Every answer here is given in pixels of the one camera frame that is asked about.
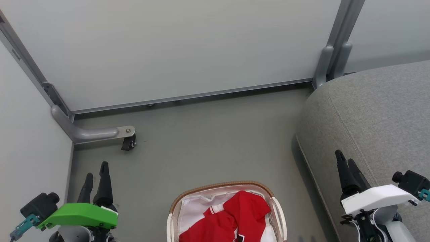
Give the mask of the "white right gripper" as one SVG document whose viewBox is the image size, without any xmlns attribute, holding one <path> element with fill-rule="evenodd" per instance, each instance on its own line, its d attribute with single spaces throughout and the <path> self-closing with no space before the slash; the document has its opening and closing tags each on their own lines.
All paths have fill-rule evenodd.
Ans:
<svg viewBox="0 0 430 242">
<path fill-rule="evenodd" d="M 347 161 L 341 150 L 335 150 L 335 157 L 342 190 L 340 201 L 346 214 L 355 216 L 361 210 L 371 211 L 408 201 L 420 203 L 412 194 L 394 185 L 371 188 L 352 158 Z"/>
</svg>

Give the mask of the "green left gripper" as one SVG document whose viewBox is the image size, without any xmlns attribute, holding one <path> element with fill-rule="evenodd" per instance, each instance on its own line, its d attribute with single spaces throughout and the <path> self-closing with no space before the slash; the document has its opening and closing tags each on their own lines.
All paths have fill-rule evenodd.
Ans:
<svg viewBox="0 0 430 242">
<path fill-rule="evenodd" d="M 93 174 L 86 175 L 80 190 L 77 203 L 67 203 L 40 222 L 37 228 L 51 229 L 55 226 L 103 227 L 111 229 L 118 224 L 118 213 L 108 208 L 114 208 L 112 181 L 109 173 L 109 163 L 103 161 L 99 171 L 100 181 L 97 193 L 90 204 L 93 189 Z"/>
</svg>

